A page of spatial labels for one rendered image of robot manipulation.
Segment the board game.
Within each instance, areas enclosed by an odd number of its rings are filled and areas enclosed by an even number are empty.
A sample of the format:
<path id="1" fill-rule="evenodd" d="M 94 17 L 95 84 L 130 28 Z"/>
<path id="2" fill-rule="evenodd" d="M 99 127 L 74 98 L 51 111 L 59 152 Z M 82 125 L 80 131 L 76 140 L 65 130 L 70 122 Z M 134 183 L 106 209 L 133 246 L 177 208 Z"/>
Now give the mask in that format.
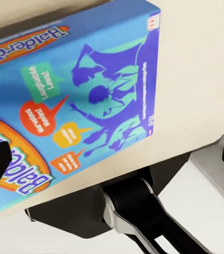
<path id="1" fill-rule="evenodd" d="M 160 15 L 111 0 L 0 39 L 0 212 L 153 134 Z"/>

